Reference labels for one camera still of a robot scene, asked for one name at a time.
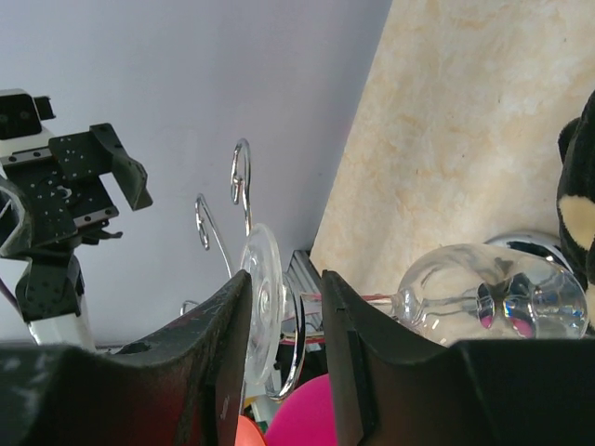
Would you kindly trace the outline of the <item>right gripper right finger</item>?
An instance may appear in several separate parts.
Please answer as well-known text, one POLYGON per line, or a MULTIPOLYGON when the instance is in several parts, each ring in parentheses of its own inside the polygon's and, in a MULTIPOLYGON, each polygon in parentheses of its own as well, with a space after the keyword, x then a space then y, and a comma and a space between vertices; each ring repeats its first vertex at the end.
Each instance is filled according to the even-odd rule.
POLYGON ((322 276, 341 445, 590 445, 594 343, 470 340, 444 348, 322 276))

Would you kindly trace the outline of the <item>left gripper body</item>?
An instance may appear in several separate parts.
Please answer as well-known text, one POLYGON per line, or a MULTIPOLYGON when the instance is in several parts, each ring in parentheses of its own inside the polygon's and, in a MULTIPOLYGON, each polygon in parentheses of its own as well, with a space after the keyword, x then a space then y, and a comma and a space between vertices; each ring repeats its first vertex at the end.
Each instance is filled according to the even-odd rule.
POLYGON ((111 171, 112 158, 91 132, 13 152, 1 165, 24 210, 24 246, 60 243, 119 216, 100 179, 111 171))

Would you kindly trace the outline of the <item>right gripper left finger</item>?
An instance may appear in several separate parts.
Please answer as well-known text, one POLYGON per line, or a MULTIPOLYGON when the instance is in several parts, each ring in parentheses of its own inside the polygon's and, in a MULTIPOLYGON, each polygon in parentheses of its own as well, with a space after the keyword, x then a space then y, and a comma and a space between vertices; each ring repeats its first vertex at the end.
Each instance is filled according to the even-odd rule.
POLYGON ((5 445, 231 445, 250 327, 250 275, 114 354, 1 351, 5 445))

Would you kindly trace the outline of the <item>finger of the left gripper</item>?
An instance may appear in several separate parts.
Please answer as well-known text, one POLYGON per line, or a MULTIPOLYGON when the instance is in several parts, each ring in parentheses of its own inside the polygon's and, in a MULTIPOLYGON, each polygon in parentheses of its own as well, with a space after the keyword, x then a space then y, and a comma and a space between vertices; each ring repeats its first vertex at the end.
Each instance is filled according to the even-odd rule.
POLYGON ((138 211, 150 207, 153 200, 147 189, 147 171, 140 162, 128 155, 112 125, 91 125, 89 131, 107 153, 111 164, 108 171, 114 176, 130 208, 138 211))

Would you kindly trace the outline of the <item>red wine glass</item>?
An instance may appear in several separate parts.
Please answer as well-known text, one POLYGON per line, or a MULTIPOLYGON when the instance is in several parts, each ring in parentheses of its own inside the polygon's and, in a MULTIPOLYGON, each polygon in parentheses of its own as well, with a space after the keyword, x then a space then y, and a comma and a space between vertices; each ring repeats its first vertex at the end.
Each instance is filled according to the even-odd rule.
POLYGON ((249 417, 238 416, 235 446, 266 446, 267 442, 258 425, 249 417))

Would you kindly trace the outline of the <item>pink wine glass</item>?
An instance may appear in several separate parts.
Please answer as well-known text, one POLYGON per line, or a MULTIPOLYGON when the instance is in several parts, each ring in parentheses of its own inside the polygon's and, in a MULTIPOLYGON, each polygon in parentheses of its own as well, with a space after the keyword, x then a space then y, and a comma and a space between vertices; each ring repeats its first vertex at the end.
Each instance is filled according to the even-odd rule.
POLYGON ((268 445, 337 445, 329 374, 306 382, 283 402, 265 439, 268 445))

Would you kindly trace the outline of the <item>clear wine glass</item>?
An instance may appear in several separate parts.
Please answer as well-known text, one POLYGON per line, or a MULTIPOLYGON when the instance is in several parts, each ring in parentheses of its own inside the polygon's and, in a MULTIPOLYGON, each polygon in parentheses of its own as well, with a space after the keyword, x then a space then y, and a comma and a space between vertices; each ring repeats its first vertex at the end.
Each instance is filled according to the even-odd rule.
MULTIPOLYGON (((264 224, 247 236, 240 268, 252 280, 245 379, 271 375, 284 321, 320 311, 320 294, 291 288, 278 243, 264 224)), ((407 329, 441 346, 461 339, 579 339, 588 302, 563 266, 519 249, 487 243, 448 245, 419 258, 392 295, 367 301, 407 329)))

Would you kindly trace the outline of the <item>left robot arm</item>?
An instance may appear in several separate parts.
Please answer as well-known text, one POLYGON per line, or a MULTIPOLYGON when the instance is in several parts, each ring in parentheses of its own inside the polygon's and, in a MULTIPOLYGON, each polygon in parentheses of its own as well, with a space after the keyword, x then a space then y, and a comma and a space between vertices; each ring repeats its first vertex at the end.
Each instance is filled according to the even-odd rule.
POLYGON ((145 168, 108 123, 14 151, 1 167, 1 257, 27 264, 14 294, 23 322, 39 345, 95 350, 75 250, 121 236, 106 230, 119 211, 102 176, 132 210, 152 205, 145 168))

